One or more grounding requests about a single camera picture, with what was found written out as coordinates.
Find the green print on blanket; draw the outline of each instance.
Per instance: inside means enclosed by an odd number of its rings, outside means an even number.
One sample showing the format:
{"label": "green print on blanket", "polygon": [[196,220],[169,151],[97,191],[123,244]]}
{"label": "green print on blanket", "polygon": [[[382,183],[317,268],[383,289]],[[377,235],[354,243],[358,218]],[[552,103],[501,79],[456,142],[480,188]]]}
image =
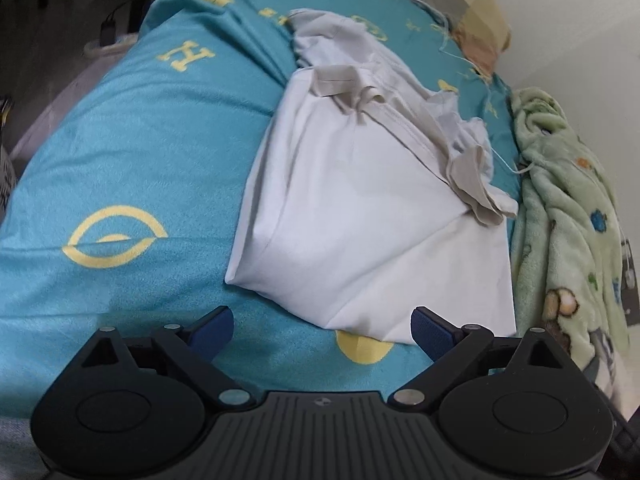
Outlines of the green print on blanket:
{"label": "green print on blanket", "polygon": [[616,199],[555,100],[527,88],[513,93],[511,108],[522,158],[533,163],[522,181],[511,245],[518,335],[542,321],[584,370],[596,354],[590,333],[602,330],[617,351],[628,348],[616,287],[622,275]]}

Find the blue bed sheet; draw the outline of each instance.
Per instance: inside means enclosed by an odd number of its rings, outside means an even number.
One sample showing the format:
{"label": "blue bed sheet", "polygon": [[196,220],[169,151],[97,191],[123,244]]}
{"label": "blue bed sheet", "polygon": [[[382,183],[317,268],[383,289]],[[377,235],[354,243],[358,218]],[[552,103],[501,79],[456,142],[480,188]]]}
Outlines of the blue bed sheet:
{"label": "blue bed sheet", "polygon": [[[321,330],[223,283],[245,179],[296,69],[286,14],[366,24],[428,88],[455,87],[517,158],[494,76],[438,51],[443,31],[409,0],[158,0],[138,44],[29,164],[0,227],[0,415],[25,416],[102,325],[139,335],[219,304],[236,318],[215,364],[251,389],[384,395],[430,364],[412,346]],[[447,51],[460,56],[453,42]],[[514,198],[519,180],[496,164]]]}

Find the folded white garment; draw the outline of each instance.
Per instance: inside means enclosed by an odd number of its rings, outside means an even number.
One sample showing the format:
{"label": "folded white garment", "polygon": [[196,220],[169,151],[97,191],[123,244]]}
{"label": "folded white garment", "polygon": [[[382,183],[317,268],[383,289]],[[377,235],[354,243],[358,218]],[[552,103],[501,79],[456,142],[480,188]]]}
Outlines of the folded white garment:
{"label": "folded white garment", "polygon": [[244,190],[225,281],[323,328],[413,343],[425,305],[515,332],[504,215],[483,122],[359,23],[289,16],[300,70]]}

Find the teal blanket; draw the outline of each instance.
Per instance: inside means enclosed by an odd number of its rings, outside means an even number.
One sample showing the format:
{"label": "teal blanket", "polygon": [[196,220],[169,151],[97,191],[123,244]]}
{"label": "teal blanket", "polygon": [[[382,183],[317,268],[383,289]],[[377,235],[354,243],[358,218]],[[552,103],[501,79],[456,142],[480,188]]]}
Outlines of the teal blanket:
{"label": "teal blanket", "polygon": [[[454,87],[494,148],[518,151],[506,98],[409,0],[158,0],[138,44],[29,164],[0,227],[0,415],[28,415],[102,325],[139,335],[219,304],[236,332],[215,364],[245,387],[380,389],[430,364],[413,346],[334,333],[223,283],[245,179],[296,61],[286,14],[363,22],[423,85]],[[460,56],[450,41],[447,51]],[[514,198],[519,180],[495,164]]]}

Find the black plastic device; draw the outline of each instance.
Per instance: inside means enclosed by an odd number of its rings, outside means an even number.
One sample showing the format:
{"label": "black plastic device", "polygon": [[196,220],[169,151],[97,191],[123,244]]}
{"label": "black plastic device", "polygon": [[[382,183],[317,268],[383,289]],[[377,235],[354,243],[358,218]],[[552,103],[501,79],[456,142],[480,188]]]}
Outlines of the black plastic device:
{"label": "black plastic device", "polygon": [[210,364],[233,328],[221,306],[145,338],[97,330],[33,412],[47,479],[593,480],[607,449],[636,474],[637,436],[610,446],[622,418],[542,329],[494,337],[418,307],[412,335],[434,363],[385,402],[256,399]]}

